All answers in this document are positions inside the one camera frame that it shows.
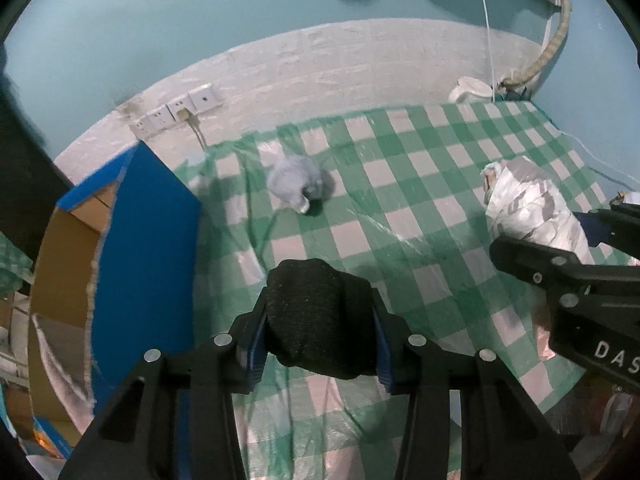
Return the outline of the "black sock ball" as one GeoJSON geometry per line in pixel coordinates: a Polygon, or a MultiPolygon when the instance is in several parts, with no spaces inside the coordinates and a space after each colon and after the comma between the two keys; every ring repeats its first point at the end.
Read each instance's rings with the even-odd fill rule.
{"type": "Polygon", "coordinates": [[[345,380],[373,376],[373,307],[364,278],[320,259],[284,260],[267,276],[265,348],[287,367],[345,380]]]}

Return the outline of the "grey white plastic-wrapped bundle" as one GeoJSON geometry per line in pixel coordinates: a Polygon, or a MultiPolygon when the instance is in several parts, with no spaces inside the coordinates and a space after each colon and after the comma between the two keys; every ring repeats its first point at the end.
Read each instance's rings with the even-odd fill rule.
{"type": "Polygon", "coordinates": [[[482,170],[485,218],[500,235],[566,250],[592,263],[582,225],[544,170],[525,156],[491,162],[482,170]]]}

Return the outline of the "blue cardboard box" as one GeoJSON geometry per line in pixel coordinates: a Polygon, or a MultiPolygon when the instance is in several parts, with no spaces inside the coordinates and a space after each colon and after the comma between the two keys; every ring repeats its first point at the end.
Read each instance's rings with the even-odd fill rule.
{"type": "Polygon", "coordinates": [[[201,203],[144,143],[71,188],[54,207],[30,294],[35,416],[85,427],[149,348],[193,344],[201,203]]]}

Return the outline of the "green checkered tablecloth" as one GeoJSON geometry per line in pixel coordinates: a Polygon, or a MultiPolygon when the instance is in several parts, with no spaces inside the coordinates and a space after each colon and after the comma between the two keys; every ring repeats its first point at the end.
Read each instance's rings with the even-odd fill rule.
{"type": "Polygon", "coordinates": [[[494,350],[543,411],[582,369],[541,359],[530,311],[536,290],[489,261],[482,170],[523,155],[570,208],[605,196],[550,119],[526,102],[409,106],[284,125],[189,156],[176,176],[202,201],[194,278],[198,341],[254,306],[267,272],[319,258],[365,278],[413,330],[447,350],[494,350]],[[306,214],[271,194],[282,158],[321,169],[324,192],[306,214]]]}

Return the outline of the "small grey sock ball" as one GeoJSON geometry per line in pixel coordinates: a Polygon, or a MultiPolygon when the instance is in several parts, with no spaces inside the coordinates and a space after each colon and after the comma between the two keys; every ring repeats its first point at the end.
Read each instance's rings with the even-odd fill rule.
{"type": "Polygon", "coordinates": [[[292,155],[273,166],[268,174],[267,188],[298,214],[306,214],[312,202],[322,199],[323,174],[311,158],[292,155]]]}

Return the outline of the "white wall socket strip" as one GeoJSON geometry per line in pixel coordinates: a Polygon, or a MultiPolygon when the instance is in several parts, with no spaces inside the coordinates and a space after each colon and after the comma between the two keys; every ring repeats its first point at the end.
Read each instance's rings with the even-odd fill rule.
{"type": "Polygon", "coordinates": [[[211,84],[203,84],[198,88],[180,94],[154,110],[135,119],[130,129],[139,139],[149,139],[176,125],[186,122],[190,117],[198,117],[224,104],[222,97],[211,84]]]}

